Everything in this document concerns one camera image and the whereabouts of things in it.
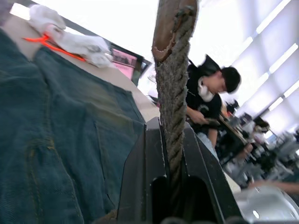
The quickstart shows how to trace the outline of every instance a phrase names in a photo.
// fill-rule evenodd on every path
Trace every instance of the black hair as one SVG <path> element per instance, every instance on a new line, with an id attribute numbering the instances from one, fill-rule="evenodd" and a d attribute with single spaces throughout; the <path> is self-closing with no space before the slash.
<path id="1" fill-rule="evenodd" d="M 228 93 L 235 91 L 241 82 L 241 76 L 234 67 L 221 69 L 222 76 L 225 80 L 225 85 Z"/>

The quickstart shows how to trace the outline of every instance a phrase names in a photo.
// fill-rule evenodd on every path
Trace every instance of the white cloth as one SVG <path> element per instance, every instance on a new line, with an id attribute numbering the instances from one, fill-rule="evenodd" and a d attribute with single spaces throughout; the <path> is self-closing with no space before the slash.
<path id="1" fill-rule="evenodd" d="M 63 50 L 82 56 L 88 63 L 99 68 L 114 67 L 111 51 L 100 36 L 76 35 L 64 31 L 66 25 L 62 17 L 46 6 L 32 5 L 29 10 L 29 24 L 41 35 L 46 34 Z"/>

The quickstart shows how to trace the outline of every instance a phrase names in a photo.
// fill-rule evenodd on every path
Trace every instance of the table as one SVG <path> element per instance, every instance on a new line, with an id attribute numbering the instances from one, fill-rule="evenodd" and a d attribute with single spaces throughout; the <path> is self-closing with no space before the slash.
<path id="1" fill-rule="evenodd" d="M 5 23 L 3 30 L 10 36 L 11 39 L 18 45 L 20 51 L 30 60 L 33 58 L 34 54 L 41 47 L 39 43 L 32 43 L 23 40 L 22 38 L 38 38 L 39 34 L 28 25 L 28 23 L 17 17 L 11 15 L 9 20 Z M 142 114 L 145 121 L 149 121 L 154 117 L 159 117 L 160 112 L 156 105 L 154 105 L 150 100 L 128 79 L 124 74 L 122 74 L 117 68 L 97 68 L 91 64 L 81 62 L 75 58 L 72 58 L 66 54 L 56 52 L 63 58 L 72 62 L 76 66 L 84 69 L 90 74 L 97 76 L 113 85 L 119 86 L 125 90 L 131 91 L 135 103 Z M 226 175 L 227 181 L 233 192 L 240 191 L 240 187 Z"/>
<path id="2" fill-rule="evenodd" d="M 225 159 L 221 160 L 221 165 L 224 166 L 244 149 L 244 147 L 248 144 L 248 141 L 236 128 L 233 128 L 223 117 L 220 116 L 219 121 L 222 124 L 222 127 L 227 132 L 227 134 L 233 139 L 232 144 L 229 145 L 229 150 L 226 150 L 224 153 Z"/>

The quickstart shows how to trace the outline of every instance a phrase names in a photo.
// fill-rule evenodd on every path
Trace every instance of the ceiling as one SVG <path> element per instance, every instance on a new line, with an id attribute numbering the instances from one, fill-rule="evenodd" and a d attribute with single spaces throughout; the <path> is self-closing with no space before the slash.
<path id="1" fill-rule="evenodd" d="M 63 17 L 153 61 L 150 50 L 158 0 L 35 2 L 57 10 Z M 299 0 L 202 0 L 197 26 L 190 40 L 189 58 L 200 64 L 208 54 L 220 66 L 232 64 L 239 70 L 242 76 L 239 90 L 221 96 L 223 101 L 238 100 L 242 106 L 237 115 L 244 112 L 259 115 L 299 80 L 299 49 L 295 49 L 275 72 L 272 68 L 272 74 L 263 75 L 291 46 L 299 45 L 298 10 Z M 257 27 L 269 15 L 274 19 L 257 34 Z M 156 95 L 156 87 L 148 79 L 151 74 L 154 74 L 153 68 L 143 76 L 138 88 L 144 94 Z M 292 129 L 299 123 L 298 103 L 297 88 L 262 117 L 276 134 Z"/>

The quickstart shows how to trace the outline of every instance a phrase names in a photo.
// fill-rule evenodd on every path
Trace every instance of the face mask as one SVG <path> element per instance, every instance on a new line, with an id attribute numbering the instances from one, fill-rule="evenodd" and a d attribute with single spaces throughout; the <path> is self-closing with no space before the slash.
<path id="1" fill-rule="evenodd" d="M 207 89 L 207 87 L 202 85 L 202 78 L 198 80 L 197 90 L 198 95 L 200 95 L 205 102 L 210 102 L 214 98 L 214 95 Z"/>

